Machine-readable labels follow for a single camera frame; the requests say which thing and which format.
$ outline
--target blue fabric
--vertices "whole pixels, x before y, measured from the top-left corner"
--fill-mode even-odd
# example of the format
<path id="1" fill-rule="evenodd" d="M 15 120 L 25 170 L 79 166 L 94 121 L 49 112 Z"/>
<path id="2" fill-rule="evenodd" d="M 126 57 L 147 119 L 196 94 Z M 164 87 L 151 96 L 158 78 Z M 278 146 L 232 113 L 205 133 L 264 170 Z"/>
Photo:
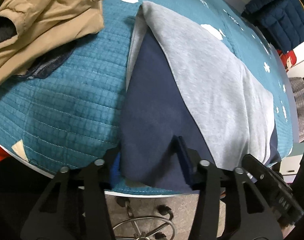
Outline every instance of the blue fabric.
<path id="1" fill-rule="evenodd" d="M 73 54 L 50 77 L 24 82 L 10 78 L 1 85 L 1 145 L 13 152 L 11 146 L 22 139 L 30 163 L 50 173 L 63 165 L 86 166 L 117 145 L 127 57 L 135 15 L 142 1 L 131 4 L 105 0 L 105 28 L 79 40 Z M 287 156 L 293 138 L 282 76 L 275 57 L 266 52 L 251 26 L 223 0 L 150 1 L 199 24 L 221 29 L 226 36 L 222 42 L 273 94 L 278 151 L 282 158 Z M 270 72 L 265 71 L 264 62 Z M 124 181 L 114 190 L 138 195 L 172 193 L 150 187 L 129 188 Z"/>
<path id="2" fill-rule="evenodd" d="M 121 160 L 121 153 L 118 153 L 113 165 L 110 168 L 111 187 L 115 187 L 120 182 L 120 178 L 121 178 L 120 160 Z"/>
<path id="3" fill-rule="evenodd" d="M 150 28 L 144 36 L 131 75 L 120 128 L 121 169 L 122 174 L 130 180 L 192 193 L 185 182 L 176 150 L 171 146 L 173 138 L 178 136 L 182 136 L 186 146 L 196 150 L 202 160 L 215 164 Z M 276 126 L 270 149 L 271 157 L 267 164 L 280 161 Z"/>
<path id="4" fill-rule="evenodd" d="M 304 41 L 304 9 L 299 0 L 251 0 L 244 16 L 258 21 L 258 27 L 271 35 L 283 53 Z"/>

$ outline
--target teal quilted bedspread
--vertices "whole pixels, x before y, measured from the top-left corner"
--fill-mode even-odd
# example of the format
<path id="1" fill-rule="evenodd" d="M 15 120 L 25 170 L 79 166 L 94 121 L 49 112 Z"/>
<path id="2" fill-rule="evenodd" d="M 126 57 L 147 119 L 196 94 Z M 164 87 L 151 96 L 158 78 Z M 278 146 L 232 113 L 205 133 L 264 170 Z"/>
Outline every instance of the teal quilted bedspread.
<path id="1" fill-rule="evenodd" d="M 24 82 L 10 78 L 1 85 L 1 145 L 13 152 L 11 146 L 22 140 L 29 162 L 52 174 L 64 165 L 86 166 L 117 145 L 130 40 L 142 1 L 105 0 L 105 28 L 80 39 L 71 57 L 49 78 Z M 222 42 L 273 94 L 278 150 L 282 157 L 287 156 L 293 142 L 289 103 L 266 41 L 223 0 L 150 1 L 220 33 Z M 124 181 L 114 191 L 173 193 L 130 188 Z"/>

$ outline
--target bolt head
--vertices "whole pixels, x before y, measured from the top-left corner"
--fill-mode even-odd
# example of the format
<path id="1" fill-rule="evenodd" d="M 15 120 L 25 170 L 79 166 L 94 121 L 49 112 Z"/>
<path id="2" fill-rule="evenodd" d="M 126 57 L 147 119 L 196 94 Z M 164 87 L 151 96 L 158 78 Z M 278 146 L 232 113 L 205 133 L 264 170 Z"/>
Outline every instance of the bolt head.
<path id="1" fill-rule="evenodd" d="M 97 160 L 94 162 L 94 164 L 95 164 L 96 166 L 101 166 L 101 165 L 104 164 L 104 160 L 102 160 L 102 159 L 97 159 Z"/>
<path id="2" fill-rule="evenodd" d="M 67 167 L 67 166 L 63 166 L 61 169 L 60 169 L 60 172 L 61 173 L 66 173 L 66 172 L 68 172 L 69 171 L 69 167 Z"/>
<path id="3" fill-rule="evenodd" d="M 199 164 L 201 164 L 201 165 L 204 166 L 204 167 L 208 167 L 208 166 L 210 165 L 210 162 L 207 161 L 207 160 L 201 160 L 201 161 L 199 162 Z"/>
<path id="4" fill-rule="evenodd" d="M 243 174 L 243 173 L 244 173 L 243 169 L 240 168 L 240 167 L 235 168 L 234 171 L 235 171 L 237 174 Z"/>

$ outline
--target gray fleece cloth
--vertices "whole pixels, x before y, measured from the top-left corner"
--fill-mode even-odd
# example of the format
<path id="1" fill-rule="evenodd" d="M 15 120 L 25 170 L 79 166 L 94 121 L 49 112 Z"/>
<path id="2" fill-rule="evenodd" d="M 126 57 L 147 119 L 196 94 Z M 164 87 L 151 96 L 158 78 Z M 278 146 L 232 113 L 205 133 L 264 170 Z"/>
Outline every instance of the gray fleece cloth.
<path id="1" fill-rule="evenodd" d="M 273 95 L 220 40 L 188 18 L 143 1 L 132 34 L 127 86 L 147 26 L 216 166 L 233 170 L 248 153 L 266 163 L 274 129 Z"/>

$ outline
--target tiled floor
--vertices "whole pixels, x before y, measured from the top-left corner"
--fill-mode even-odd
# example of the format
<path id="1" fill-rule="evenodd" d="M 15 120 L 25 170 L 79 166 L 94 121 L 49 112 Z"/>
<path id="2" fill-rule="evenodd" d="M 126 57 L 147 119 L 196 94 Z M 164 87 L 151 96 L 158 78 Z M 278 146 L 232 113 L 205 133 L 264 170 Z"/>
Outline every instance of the tiled floor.
<path id="1" fill-rule="evenodd" d="M 135 216 L 157 215 L 159 213 L 156 207 L 160 204 L 165 204 L 172 209 L 174 214 L 173 222 L 176 226 L 175 240 L 187 240 L 191 225 L 194 219 L 195 209 L 197 205 L 198 195 L 180 195 L 167 198 L 130 198 L 131 207 Z M 108 209 L 110 213 L 110 219 L 112 225 L 127 219 L 126 209 L 120 207 L 116 203 L 114 196 L 106 195 Z M 141 231 L 149 232 L 150 230 L 159 226 L 162 222 L 156 222 L 153 220 L 138 221 L 138 225 Z M 218 236 L 220 236 L 224 230 L 225 225 L 225 204 L 220 204 L 220 220 L 218 227 Z M 172 229 L 170 226 L 166 227 L 162 232 L 170 239 L 172 235 Z M 133 236 L 135 233 L 131 224 L 116 229 L 116 236 Z"/>

